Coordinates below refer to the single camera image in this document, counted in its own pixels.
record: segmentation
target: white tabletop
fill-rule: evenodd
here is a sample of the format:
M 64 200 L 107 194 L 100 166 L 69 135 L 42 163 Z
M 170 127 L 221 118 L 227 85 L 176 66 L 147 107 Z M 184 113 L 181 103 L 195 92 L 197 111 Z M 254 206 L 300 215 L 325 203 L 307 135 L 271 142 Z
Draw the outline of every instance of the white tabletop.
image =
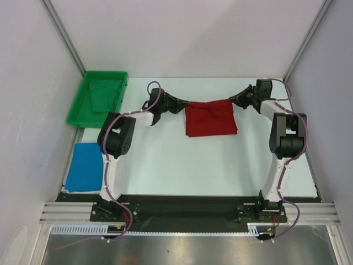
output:
M 121 112 L 140 109 L 149 99 L 146 87 L 153 80 L 175 97 L 198 102 L 228 98 L 256 84 L 256 78 L 130 78 Z M 287 97 L 281 83 L 274 81 L 272 97 Z M 283 105 L 290 108 L 289 102 Z M 271 122 L 251 106 L 233 109 L 237 135 L 188 137 L 184 110 L 162 114 L 155 126 L 135 128 L 122 160 L 122 193 L 258 195 L 271 165 Z M 98 133 L 99 129 L 85 129 L 82 142 L 96 142 Z M 291 170 L 284 195 L 317 196 L 305 156 Z

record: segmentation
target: green plastic tray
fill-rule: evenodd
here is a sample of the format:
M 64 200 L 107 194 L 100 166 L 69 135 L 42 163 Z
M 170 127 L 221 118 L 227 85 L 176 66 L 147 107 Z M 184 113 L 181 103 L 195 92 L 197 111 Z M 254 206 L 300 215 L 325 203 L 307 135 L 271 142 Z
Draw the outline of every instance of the green plastic tray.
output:
M 87 71 L 72 104 L 70 113 L 67 117 L 67 123 L 80 128 L 101 128 L 103 126 L 108 113 L 94 113 L 91 110 L 90 91 L 88 86 L 89 81 L 93 79 L 122 80 L 119 98 L 115 108 L 115 111 L 119 112 L 127 85 L 127 72 Z

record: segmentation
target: green cloth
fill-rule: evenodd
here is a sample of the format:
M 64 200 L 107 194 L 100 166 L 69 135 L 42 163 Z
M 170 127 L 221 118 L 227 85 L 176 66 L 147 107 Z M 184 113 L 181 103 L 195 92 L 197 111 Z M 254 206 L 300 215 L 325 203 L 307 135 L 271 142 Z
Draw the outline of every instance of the green cloth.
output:
M 115 110 L 121 85 L 122 80 L 89 81 L 92 112 L 107 113 Z

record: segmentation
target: folded red cloth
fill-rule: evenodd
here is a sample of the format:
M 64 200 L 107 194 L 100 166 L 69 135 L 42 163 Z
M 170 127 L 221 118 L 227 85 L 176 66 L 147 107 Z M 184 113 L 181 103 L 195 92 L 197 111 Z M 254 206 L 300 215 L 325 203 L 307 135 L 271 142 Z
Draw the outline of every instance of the folded red cloth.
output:
M 229 99 L 190 102 L 185 107 L 185 114 L 186 135 L 189 137 L 238 133 Z

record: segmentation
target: blue cloth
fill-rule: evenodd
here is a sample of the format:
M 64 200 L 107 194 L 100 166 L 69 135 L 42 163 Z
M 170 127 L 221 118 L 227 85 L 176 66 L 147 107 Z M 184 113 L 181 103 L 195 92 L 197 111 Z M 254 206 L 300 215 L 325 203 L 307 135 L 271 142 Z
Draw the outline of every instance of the blue cloth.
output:
M 95 142 L 75 144 L 65 189 L 69 192 L 92 192 L 101 189 L 103 158 Z

